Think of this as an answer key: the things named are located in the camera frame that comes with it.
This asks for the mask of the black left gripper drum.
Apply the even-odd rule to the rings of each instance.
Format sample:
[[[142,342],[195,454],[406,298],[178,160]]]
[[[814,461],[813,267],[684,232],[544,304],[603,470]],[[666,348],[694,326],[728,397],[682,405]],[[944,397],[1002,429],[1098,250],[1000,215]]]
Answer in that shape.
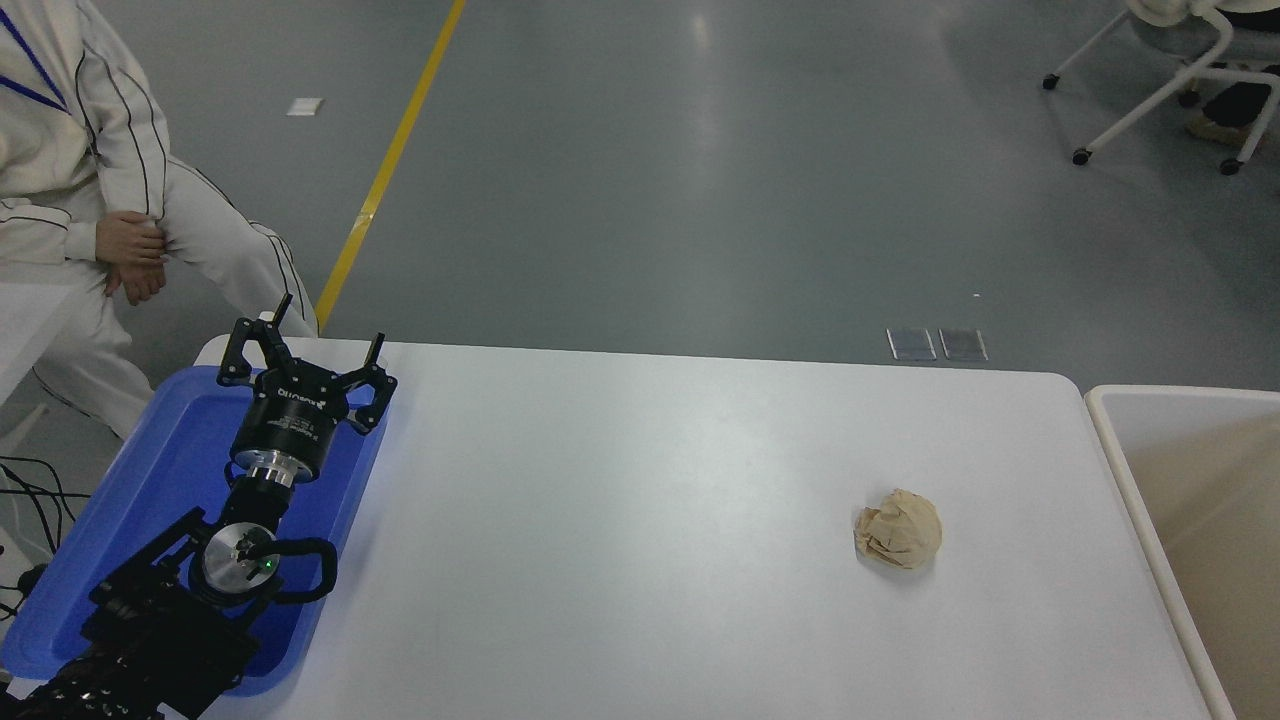
[[[302,473],[320,473],[339,420],[349,410],[339,377],[319,366],[260,372],[250,410],[230,447],[230,459],[250,468],[271,454],[291,457]]]

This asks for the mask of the person's left hand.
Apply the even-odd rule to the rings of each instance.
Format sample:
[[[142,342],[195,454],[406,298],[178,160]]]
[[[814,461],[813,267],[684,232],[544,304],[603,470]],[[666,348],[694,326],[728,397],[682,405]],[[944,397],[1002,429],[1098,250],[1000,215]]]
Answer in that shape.
[[[111,264],[102,293],[114,297],[123,293],[131,306],[138,306],[156,297],[166,286],[164,264]]]

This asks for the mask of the person's right hand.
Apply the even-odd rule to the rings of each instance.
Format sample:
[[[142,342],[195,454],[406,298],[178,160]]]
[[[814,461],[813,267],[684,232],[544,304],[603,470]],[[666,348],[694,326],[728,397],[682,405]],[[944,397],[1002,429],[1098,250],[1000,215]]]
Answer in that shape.
[[[166,261],[166,240],[150,217],[113,211],[97,220],[93,258],[111,265],[159,266]]]

